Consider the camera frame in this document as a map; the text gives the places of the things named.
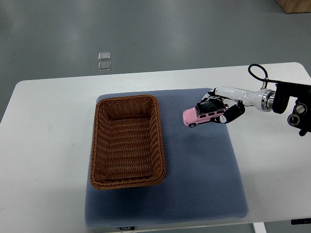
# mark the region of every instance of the pink toy car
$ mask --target pink toy car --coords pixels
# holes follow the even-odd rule
[[[224,104],[221,98],[204,99],[197,103],[194,108],[184,111],[183,121],[186,126],[193,128],[223,115],[227,108],[228,105]]]

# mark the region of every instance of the brown woven basket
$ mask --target brown woven basket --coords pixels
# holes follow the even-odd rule
[[[157,99],[107,98],[95,109],[90,181],[97,189],[160,183],[165,157]]]

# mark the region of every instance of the gray cushion pad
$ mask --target gray cushion pad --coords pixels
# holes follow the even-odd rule
[[[210,89],[120,93],[151,94],[161,112],[166,178],[155,186],[97,190],[87,179],[86,224],[139,226],[244,217],[248,213],[238,164],[225,125],[186,127],[183,111]]]

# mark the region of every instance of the robotic hand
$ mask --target robotic hand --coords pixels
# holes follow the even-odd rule
[[[264,71],[265,79],[261,79],[251,72],[251,67],[253,66],[259,67]],[[300,136],[304,136],[307,132],[311,132],[310,85],[269,80],[267,71],[262,66],[257,64],[250,65],[248,67],[248,72],[254,78],[263,82],[261,90],[253,92],[221,86],[209,91],[203,97],[202,101],[206,101],[210,98],[222,98],[237,102],[237,104],[224,111],[221,116],[211,118],[210,121],[225,124],[229,123],[245,112],[245,106],[254,106],[259,111],[263,112],[273,111],[275,113],[282,114],[287,108],[290,96],[292,96],[296,97],[297,100],[292,114],[290,114],[287,118],[289,125],[300,129]],[[268,83],[276,83],[276,91],[267,89]]]

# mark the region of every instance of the gray floor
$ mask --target gray floor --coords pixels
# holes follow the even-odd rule
[[[310,38],[311,13],[286,15],[275,0],[0,0],[0,119],[22,80],[283,62],[311,75]],[[111,52],[110,71],[97,70],[100,51]],[[266,228],[311,232],[289,221]]]

